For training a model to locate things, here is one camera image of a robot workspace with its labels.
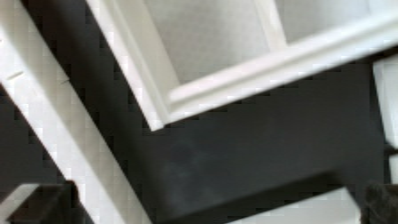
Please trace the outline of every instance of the white molding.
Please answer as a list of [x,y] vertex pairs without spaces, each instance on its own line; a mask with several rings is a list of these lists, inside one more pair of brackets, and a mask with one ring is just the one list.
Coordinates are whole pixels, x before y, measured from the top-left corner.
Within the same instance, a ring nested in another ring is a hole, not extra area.
[[267,44],[272,51],[279,51],[288,47],[281,16],[277,12],[276,0],[254,0],[258,8],[258,16],[263,25]]
[[386,139],[398,149],[398,56],[375,63],[373,71]]
[[0,82],[96,224],[150,224],[118,161],[25,8],[0,1]]
[[286,45],[276,1],[254,0],[272,52],[180,84],[144,0],[87,2],[151,130],[398,44],[393,0],[370,0],[370,16],[292,45]]

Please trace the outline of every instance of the white trim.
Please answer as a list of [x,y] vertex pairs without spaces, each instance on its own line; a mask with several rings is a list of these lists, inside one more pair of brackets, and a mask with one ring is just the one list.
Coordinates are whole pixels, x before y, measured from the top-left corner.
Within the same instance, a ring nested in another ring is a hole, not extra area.
[[276,0],[254,0],[254,4],[263,25],[267,45],[272,51],[279,51],[288,47],[288,42],[285,37]]
[[0,204],[0,224],[9,224],[9,217],[22,206],[29,196],[32,195],[39,184],[23,184],[18,186],[11,195],[7,196],[2,204]]
[[182,85],[144,0],[87,2],[151,130],[398,44],[395,0],[370,1],[370,16],[290,46],[276,0],[254,0],[272,52]]
[[135,192],[20,1],[0,1],[0,81],[96,224],[150,224]]
[[398,56],[375,63],[373,71],[386,138],[398,149]]

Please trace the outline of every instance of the white window frame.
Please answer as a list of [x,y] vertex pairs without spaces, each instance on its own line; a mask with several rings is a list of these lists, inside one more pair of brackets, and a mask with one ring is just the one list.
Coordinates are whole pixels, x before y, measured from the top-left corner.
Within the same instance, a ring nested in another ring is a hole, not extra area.
[[368,0],[372,16],[292,45],[276,0],[253,1],[272,52],[180,84],[144,0],[87,0],[153,131],[398,44],[397,0]]

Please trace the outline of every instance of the white wooden frame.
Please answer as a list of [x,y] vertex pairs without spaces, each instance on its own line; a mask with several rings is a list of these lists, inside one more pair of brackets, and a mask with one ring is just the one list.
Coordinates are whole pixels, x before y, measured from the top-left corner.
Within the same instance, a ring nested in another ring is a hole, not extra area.
[[279,0],[253,1],[272,53],[182,85],[144,0],[87,0],[151,130],[398,44],[397,0],[368,0],[368,18],[292,45]]
[[[151,221],[119,164],[20,0],[0,1],[0,68],[2,85],[62,175],[77,183],[80,200],[94,223],[150,224]],[[393,159],[391,161],[395,177],[398,161]],[[30,185],[25,193],[32,191],[34,186]],[[15,204],[4,207],[6,210],[0,209],[0,218],[6,218],[11,208],[18,206],[20,202],[22,200],[15,201]],[[324,205],[333,205],[340,210],[322,207]],[[325,216],[313,215],[315,213],[329,214],[331,211],[336,212],[336,216],[345,214],[343,220],[325,220]],[[285,215],[288,214],[295,222],[302,217],[306,221],[311,218],[313,222],[306,222],[309,224],[320,222],[354,224],[359,209],[347,191],[338,190],[233,223],[256,221],[265,224],[269,223],[265,216],[272,215],[286,223]]]

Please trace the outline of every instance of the black surface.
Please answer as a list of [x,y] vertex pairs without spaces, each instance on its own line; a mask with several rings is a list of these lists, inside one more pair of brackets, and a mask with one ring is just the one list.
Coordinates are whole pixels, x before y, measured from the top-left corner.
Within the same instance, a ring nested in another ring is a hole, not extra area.
[[[372,63],[350,63],[151,133],[84,1],[27,5],[153,220],[219,222],[238,211],[215,208],[240,201],[256,211],[244,199],[322,173],[363,204],[368,181],[388,182]],[[288,194],[276,200],[288,203]]]
[[84,224],[84,209],[71,182],[38,187],[7,221],[11,224]]
[[62,183],[45,147],[0,86],[0,201],[23,183]]

